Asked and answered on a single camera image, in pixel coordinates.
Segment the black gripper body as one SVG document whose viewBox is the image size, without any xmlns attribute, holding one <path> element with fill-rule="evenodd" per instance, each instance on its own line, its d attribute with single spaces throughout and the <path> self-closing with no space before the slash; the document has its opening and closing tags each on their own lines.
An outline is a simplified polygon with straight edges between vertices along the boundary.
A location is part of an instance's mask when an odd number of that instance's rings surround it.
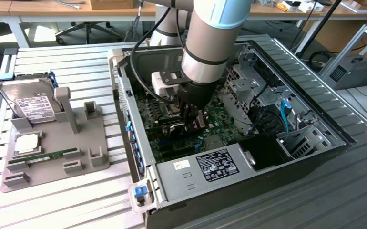
<svg viewBox="0 0 367 229">
<path fill-rule="evenodd" d="M 183 83 L 178 88 L 178 103 L 179 106 L 186 107 L 195 106 L 198 109 L 204 109 L 208 105 L 212 96 L 215 94 L 215 90 L 218 87 L 218 83 Z"/>
</svg>

